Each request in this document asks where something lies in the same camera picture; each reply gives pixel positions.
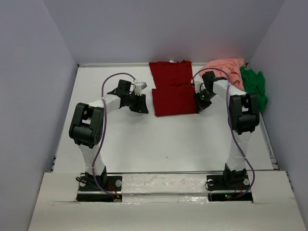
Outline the dark red t shirt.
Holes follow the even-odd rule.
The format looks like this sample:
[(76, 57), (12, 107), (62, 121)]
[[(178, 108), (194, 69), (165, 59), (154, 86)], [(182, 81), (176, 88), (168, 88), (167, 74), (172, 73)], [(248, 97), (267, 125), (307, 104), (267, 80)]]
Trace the dark red t shirt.
[(197, 113), (190, 61), (150, 62), (149, 67), (155, 84), (152, 98), (157, 117)]

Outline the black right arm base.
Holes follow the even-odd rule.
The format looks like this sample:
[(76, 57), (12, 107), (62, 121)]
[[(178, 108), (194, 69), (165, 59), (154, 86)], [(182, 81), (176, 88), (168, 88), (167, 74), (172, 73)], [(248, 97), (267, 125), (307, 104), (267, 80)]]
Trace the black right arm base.
[(234, 181), (224, 181), (222, 175), (208, 175), (205, 189), (210, 202), (253, 201), (248, 175)]

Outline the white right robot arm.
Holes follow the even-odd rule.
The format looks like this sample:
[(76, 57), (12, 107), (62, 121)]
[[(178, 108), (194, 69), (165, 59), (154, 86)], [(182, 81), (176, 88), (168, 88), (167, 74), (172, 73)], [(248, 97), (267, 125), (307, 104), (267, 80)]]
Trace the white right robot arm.
[(203, 68), (202, 81), (192, 80), (193, 94), (197, 112), (211, 105), (211, 100), (218, 95), (226, 102), (227, 121), (231, 131), (231, 147), (223, 173), (207, 176), (205, 187), (209, 191), (232, 190), (242, 186), (248, 190), (251, 181), (247, 176), (247, 167), (251, 167), (246, 151), (249, 140), (259, 125), (258, 98), (254, 93), (247, 93), (231, 84), (226, 71), (223, 77), (215, 76), (216, 68)]

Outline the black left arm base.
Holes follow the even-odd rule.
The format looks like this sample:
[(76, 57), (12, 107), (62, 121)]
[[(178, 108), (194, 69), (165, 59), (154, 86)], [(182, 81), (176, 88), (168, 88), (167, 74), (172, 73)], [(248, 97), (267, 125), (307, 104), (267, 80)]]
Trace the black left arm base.
[(76, 200), (78, 202), (122, 202), (123, 177), (114, 174), (107, 174), (106, 176), (106, 183), (100, 187), (98, 187), (94, 178), (89, 178), (85, 173), (76, 177), (78, 182)]

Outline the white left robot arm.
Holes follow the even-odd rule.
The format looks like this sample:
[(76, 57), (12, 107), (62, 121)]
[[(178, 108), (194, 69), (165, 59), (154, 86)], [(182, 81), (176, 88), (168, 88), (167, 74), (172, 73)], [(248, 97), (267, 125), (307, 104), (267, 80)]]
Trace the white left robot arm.
[(148, 114), (145, 82), (119, 80), (118, 86), (92, 103), (78, 103), (69, 128), (69, 137), (79, 147), (85, 165), (85, 183), (101, 190), (106, 186), (107, 171), (101, 158), (106, 136), (107, 115), (122, 107), (140, 114)]

